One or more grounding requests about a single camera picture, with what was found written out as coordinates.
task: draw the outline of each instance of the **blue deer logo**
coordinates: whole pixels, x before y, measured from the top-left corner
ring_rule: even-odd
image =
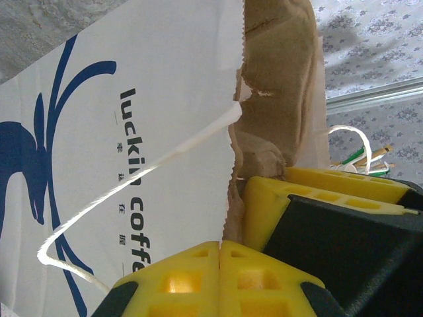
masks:
[[[91,77],[113,75],[116,71],[115,61],[100,61],[91,64],[79,72],[59,96],[61,80],[76,38],[77,36],[74,36],[66,42],[56,70],[48,106],[47,126],[44,127],[44,102],[41,93],[36,100],[34,111],[35,138],[20,122],[0,122],[0,237],[5,218],[7,183],[9,178],[18,172],[21,172],[26,180],[32,215],[38,223],[44,224],[44,197],[48,188],[53,230],[61,225],[54,197],[52,172],[53,139],[60,112],[79,85]],[[92,269],[73,253],[64,234],[56,240],[56,251],[58,258],[62,261],[66,261],[66,255],[71,263],[93,273]],[[79,315],[86,316],[87,307],[72,274],[65,270],[63,273]]]

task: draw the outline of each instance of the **floral wallpaper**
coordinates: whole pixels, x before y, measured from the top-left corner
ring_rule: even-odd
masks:
[[[394,151],[385,155],[384,160],[396,166],[387,177],[408,180],[423,187],[423,97],[329,116],[328,127],[336,124],[362,130],[373,150],[392,145]],[[339,131],[329,136],[332,161],[348,158],[362,145],[354,132]]]
[[[312,0],[327,97],[423,77],[423,0]]]

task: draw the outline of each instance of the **yellow plastic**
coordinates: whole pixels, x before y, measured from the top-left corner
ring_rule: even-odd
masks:
[[[139,287],[123,317],[216,317],[219,243],[206,242],[127,275]]]
[[[225,241],[220,251],[220,316],[316,316],[300,287],[306,281],[325,287],[312,275]]]
[[[295,194],[333,205],[379,215],[418,214],[403,206],[330,192],[269,178],[253,177],[244,190],[243,244],[263,250]]]
[[[386,178],[313,168],[290,167],[286,174],[286,181],[394,204],[398,203],[401,197],[410,189],[405,184]]]
[[[260,252],[206,242],[127,275],[139,287],[123,317],[315,317],[302,282],[322,281]]]

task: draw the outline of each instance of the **black plastic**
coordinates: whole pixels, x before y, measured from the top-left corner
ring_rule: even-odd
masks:
[[[359,317],[423,316],[423,245],[382,286]]]
[[[345,317],[343,309],[327,289],[310,282],[302,283],[301,289],[317,317]]]
[[[131,281],[112,289],[91,317],[122,317],[138,283]]]
[[[423,247],[423,216],[370,215],[297,195],[289,198],[263,252],[321,279],[347,315],[357,316],[373,298],[389,302],[390,292],[384,290],[390,283],[410,283],[407,263],[423,269],[417,256]],[[420,275],[413,283],[401,290],[396,306],[400,311],[413,306],[423,314],[421,300],[409,301],[416,287],[423,289]]]
[[[415,190],[408,190],[397,202],[397,205],[423,211],[423,195]]]

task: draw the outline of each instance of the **white cord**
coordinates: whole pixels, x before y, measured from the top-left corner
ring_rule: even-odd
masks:
[[[81,217],[86,215],[89,211],[93,210],[96,206],[100,205],[103,201],[105,201],[109,197],[112,197],[114,194],[120,192],[125,187],[129,186],[132,182],[136,181],[142,176],[145,176],[146,174],[150,173],[152,170],[155,170],[156,168],[168,163],[170,160],[174,159],[178,155],[181,155],[182,153],[185,153],[189,151],[190,149],[192,149],[193,147],[195,147],[196,145],[202,143],[204,140],[212,136],[214,133],[220,131],[224,127],[227,127],[228,125],[235,122],[240,116],[241,116],[241,106],[239,105],[238,102],[236,102],[234,106],[228,112],[222,115],[222,117],[214,121],[205,129],[201,130],[199,133],[191,137],[189,140],[183,142],[177,148],[173,149],[171,152],[167,153],[166,155],[164,155],[163,157],[161,157],[159,160],[155,161],[154,163],[148,165],[143,170],[138,171],[121,185],[116,186],[115,188],[109,190],[108,192],[101,195],[94,201],[90,202],[80,212],[78,212],[75,216],[70,218],[70,220],[68,220],[62,226],[58,227],[55,231],[53,231],[53,234],[47,238],[47,240],[43,243],[43,245],[37,252],[38,260],[44,265],[52,265],[52,266],[56,266],[58,268],[70,271],[78,275],[79,277],[82,277],[85,281],[95,284],[102,292],[107,294],[110,289],[102,281],[97,279],[93,274],[85,271],[84,269],[81,269],[80,267],[77,267],[76,265],[49,257],[47,255],[48,248],[54,243],[54,241],[61,234],[63,234],[67,229],[69,229],[72,225],[74,225]]]
[[[370,173],[370,165],[371,165],[371,147],[369,139],[365,136],[364,132],[360,129],[357,129],[356,127],[351,127],[349,125],[334,125],[328,129],[328,134],[331,134],[338,130],[348,130],[358,133],[358,135],[362,138],[363,144],[364,144],[364,153],[365,157],[367,159],[367,162],[365,164],[364,174],[368,175]]]

